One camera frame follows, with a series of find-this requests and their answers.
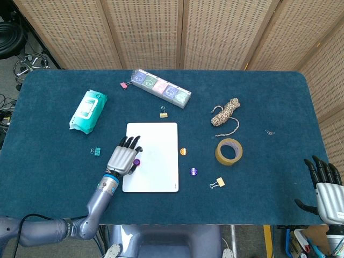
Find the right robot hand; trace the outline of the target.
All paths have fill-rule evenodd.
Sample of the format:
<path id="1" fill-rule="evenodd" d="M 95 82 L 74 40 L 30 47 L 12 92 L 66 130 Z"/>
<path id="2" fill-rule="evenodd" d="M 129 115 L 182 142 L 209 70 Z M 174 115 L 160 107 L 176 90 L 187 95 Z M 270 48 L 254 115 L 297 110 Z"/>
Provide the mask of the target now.
<path id="1" fill-rule="evenodd" d="M 326 163 L 317 156 L 304 163 L 310 172 L 316 194 L 317 206 L 309 206 L 295 199 L 296 205 L 308 213 L 319 216 L 327 225 L 343 225 L 343 182 L 335 165 Z"/>

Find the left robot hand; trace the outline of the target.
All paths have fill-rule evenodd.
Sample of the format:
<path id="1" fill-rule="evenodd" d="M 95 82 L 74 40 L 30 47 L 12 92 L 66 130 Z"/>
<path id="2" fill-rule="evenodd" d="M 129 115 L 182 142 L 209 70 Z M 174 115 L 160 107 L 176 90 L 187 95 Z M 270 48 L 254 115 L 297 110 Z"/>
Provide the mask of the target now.
<path id="1" fill-rule="evenodd" d="M 136 156 L 143 151 L 141 146 L 137 146 L 140 136 L 124 136 L 119 145 L 114 149 L 105 172 L 115 177 L 132 174 L 137 165 L 134 164 Z"/>

